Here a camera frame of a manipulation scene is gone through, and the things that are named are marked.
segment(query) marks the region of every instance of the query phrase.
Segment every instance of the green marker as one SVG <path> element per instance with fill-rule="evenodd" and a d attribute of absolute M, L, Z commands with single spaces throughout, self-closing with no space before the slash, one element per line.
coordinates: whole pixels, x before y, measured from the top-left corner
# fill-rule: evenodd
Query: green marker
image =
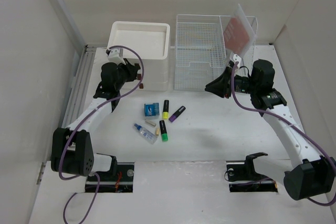
<path fill-rule="evenodd" d="M 168 141 L 167 129 L 163 120 L 160 121 L 161 138 L 163 142 Z"/>

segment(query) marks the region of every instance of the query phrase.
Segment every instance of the black and purple marker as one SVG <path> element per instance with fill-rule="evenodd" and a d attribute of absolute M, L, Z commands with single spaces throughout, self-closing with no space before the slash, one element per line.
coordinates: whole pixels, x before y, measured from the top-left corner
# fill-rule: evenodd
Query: black and purple marker
<path fill-rule="evenodd" d="M 178 118 L 182 112 L 185 111 L 185 106 L 181 106 L 176 112 L 169 118 L 169 121 L 172 123 L 175 121 L 176 118 Z"/>

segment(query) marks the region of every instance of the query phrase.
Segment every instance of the clear bottle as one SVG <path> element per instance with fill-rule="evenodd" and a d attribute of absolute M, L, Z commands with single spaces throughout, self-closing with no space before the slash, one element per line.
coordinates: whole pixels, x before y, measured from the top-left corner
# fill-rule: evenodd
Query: clear bottle
<path fill-rule="evenodd" d="M 146 128 L 138 125 L 138 124 L 134 124 L 134 126 L 136 127 L 136 129 L 140 132 L 141 135 L 143 135 L 146 140 L 150 143 L 150 144 L 154 144 L 155 141 L 158 139 L 157 136 L 155 136 L 152 132 L 150 132 L 149 130 L 147 130 Z"/>

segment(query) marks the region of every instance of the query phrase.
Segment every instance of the blue package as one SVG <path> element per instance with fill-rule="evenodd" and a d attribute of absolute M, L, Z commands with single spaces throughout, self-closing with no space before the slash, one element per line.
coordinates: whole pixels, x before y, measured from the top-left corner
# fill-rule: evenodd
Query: blue package
<path fill-rule="evenodd" d="M 145 103 L 145 116 L 160 115 L 159 103 Z"/>

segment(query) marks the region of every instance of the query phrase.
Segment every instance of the white tabletop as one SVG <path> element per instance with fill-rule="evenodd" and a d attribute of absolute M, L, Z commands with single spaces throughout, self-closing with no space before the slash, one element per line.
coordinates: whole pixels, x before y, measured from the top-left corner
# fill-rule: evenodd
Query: white tabletop
<path fill-rule="evenodd" d="M 85 108 L 100 80 L 100 67 L 105 63 L 99 52 Z M 273 46 L 257 46 L 257 58 L 274 64 L 275 88 L 286 98 L 291 113 L 299 122 Z M 122 99 L 92 135 L 95 152 L 115 155 L 119 162 L 136 161 L 134 191 L 131 194 L 99 194 L 85 223 L 334 223 L 330 208 L 316 206 L 307 200 L 294 201 L 281 185 L 278 194 L 230 193 L 228 182 L 224 180 L 224 160 L 244 159 L 254 152 L 288 158 L 285 149 L 259 114 L 243 111 L 233 99 L 174 91 L 173 73 L 170 81 L 167 92 L 136 91 Z M 242 104 L 251 106 L 249 96 L 239 95 L 238 98 Z M 186 106 L 186 111 L 174 123 L 167 122 L 168 142 L 163 143 L 159 137 L 150 145 L 134 129 L 133 123 L 145 126 L 143 104 L 159 102 L 162 108 L 165 99 L 170 101 L 170 113 L 181 105 Z M 149 125 L 145 127 L 154 132 Z M 66 182 L 60 180 L 48 163 L 30 224 L 62 223 L 67 199 L 74 192 L 83 192 L 84 184 L 84 177 Z M 87 193 L 78 194 L 72 200 L 67 211 L 69 223 L 82 219 L 91 198 L 92 194 Z M 326 202 L 325 195 L 316 199 Z"/>

